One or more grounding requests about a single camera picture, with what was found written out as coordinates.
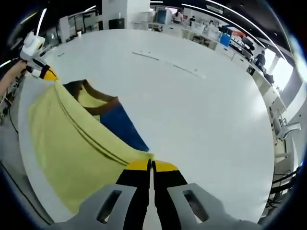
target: desk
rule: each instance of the desk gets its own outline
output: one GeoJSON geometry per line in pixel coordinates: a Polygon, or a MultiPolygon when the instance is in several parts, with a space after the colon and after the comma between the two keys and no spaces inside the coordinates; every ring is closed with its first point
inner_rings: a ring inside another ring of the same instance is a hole
{"type": "MultiPolygon", "coordinates": [[[[143,30],[95,31],[52,52],[48,63],[63,84],[86,78],[118,96],[157,159],[176,165],[231,216],[259,220],[272,185],[274,148],[266,106],[246,71],[186,39],[143,30]]],[[[27,124],[28,107],[46,85],[25,83],[18,128],[33,190],[58,222],[71,214],[37,164],[27,124]]]]}

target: white cabinet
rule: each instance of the white cabinet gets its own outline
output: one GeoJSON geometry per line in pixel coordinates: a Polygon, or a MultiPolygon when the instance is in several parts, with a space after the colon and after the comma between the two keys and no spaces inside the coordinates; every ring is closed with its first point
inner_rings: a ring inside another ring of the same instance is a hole
{"type": "Polygon", "coordinates": [[[244,70],[247,70],[249,67],[249,62],[241,55],[235,54],[232,58],[232,62],[236,65],[242,67],[244,70]]]}
{"type": "Polygon", "coordinates": [[[234,54],[235,54],[233,49],[226,47],[226,46],[224,46],[220,43],[217,44],[215,51],[225,55],[226,57],[228,57],[230,59],[232,59],[234,54]]]}

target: yellow cloth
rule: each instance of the yellow cloth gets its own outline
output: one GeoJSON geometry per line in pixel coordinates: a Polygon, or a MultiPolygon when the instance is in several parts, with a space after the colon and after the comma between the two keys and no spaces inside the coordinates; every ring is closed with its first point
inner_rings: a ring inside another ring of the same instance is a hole
{"type": "Polygon", "coordinates": [[[73,214],[92,193],[114,184],[126,165],[154,156],[100,124],[59,80],[29,109],[29,128],[47,180],[73,214]]]}

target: ceiling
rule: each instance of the ceiling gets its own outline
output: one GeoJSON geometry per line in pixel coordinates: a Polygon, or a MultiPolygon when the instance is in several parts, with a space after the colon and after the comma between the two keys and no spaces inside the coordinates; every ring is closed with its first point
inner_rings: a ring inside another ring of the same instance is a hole
{"type": "MultiPolygon", "coordinates": [[[[252,22],[254,22],[258,27],[260,27],[276,44],[282,46],[283,48],[289,50],[286,39],[283,36],[282,29],[275,17],[272,15],[270,10],[265,7],[264,4],[257,0],[215,0],[220,4],[223,4],[238,13],[244,15],[252,22]]],[[[44,8],[47,8],[44,20],[41,25],[41,30],[46,30],[54,26],[59,18],[71,15],[77,12],[82,12],[85,9],[96,5],[97,9],[101,12],[102,0],[28,0],[18,2],[18,7],[16,7],[16,2],[10,1],[6,2],[12,5],[11,9],[14,9],[10,13],[10,20],[8,20],[5,14],[2,14],[1,21],[6,23],[2,24],[2,34],[11,34],[13,32],[12,28],[16,27],[23,18],[30,15],[32,12],[38,11],[31,20],[29,20],[22,27],[19,26],[21,32],[16,32],[18,34],[26,34],[27,31],[36,29],[39,21],[40,14],[44,8]]],[[[208,2],[206,0],[164,0],[164,5],[173,7],[182,7],[182,3],[197,6],[206,9],[208,2]]],[[[232,13],[231,11],[224,10],[223,16],[229,20],[239,24],[246,30],[250,31],[256,37],[265,38],[262,33],[255,29],[247,21],[243,20],[241,17],[232,13]]]]}

